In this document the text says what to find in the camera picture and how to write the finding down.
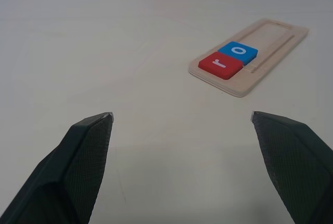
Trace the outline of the red letter tile r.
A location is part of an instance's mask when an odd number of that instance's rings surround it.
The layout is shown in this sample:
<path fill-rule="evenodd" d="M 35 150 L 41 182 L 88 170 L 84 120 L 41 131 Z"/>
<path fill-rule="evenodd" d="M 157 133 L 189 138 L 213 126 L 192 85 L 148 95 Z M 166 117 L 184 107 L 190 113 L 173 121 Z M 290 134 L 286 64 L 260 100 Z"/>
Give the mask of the red letter tile r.
<path fill-rule="evenodd" d="M 198 68 L 228 80 L 243 68 L 243 63 L 221 52 L 214 52 L 198 63 Z"/>

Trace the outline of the blue letter tile o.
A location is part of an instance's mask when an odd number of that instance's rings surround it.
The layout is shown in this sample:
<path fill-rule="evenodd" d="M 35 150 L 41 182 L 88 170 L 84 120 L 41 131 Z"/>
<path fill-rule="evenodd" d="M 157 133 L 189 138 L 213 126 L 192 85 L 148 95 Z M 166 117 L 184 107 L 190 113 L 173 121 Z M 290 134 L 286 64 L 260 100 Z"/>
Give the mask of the blue letter tile o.
<path fill-rule="evenodd" d="M 241 61 L 244 66 L 250 63 L 258 54 L 257 49 L 234 41 L 218 49 L 218 52 Z"/>

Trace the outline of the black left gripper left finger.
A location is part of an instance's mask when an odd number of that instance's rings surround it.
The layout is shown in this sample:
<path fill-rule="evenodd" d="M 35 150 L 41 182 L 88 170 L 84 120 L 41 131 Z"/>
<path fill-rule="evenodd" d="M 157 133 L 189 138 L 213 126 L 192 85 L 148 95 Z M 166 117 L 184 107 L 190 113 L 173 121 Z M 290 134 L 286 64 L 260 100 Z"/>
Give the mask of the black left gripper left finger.
<path fill-rule="evenodd" d="M 103 180 L 111 112 L 85 118 L 66 135 L 25 181 L 0 224 L 88 224 Z"/>

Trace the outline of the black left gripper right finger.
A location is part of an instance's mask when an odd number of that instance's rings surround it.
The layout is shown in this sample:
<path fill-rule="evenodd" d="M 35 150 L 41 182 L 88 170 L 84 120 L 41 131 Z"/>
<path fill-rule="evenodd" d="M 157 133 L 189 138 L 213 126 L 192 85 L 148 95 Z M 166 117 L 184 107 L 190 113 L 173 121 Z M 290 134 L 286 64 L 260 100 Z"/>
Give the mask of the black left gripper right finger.
<path fill-rule="evenodd" d="M 295 224 L 333 224 L 333 150 L 307 125 L 254 111 L 267 173 Z"/>

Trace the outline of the wooden tile rack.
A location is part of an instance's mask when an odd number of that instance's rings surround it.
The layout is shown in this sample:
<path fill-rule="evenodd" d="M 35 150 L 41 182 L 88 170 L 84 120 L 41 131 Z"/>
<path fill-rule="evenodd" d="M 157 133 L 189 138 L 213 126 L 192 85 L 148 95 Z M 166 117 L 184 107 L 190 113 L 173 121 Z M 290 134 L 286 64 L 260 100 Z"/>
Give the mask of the wooden tile rack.
<path fill-rule="evenodd" d="M 188 72 L 202 81 L 241 98 L 251 92 L 308 34 L 309 29 L 271 19 L 260 19 L 193 60 Z M 257 56 L 228 80 L 200 68 L 198 63 L 229 42 L 258 50 Z"/>

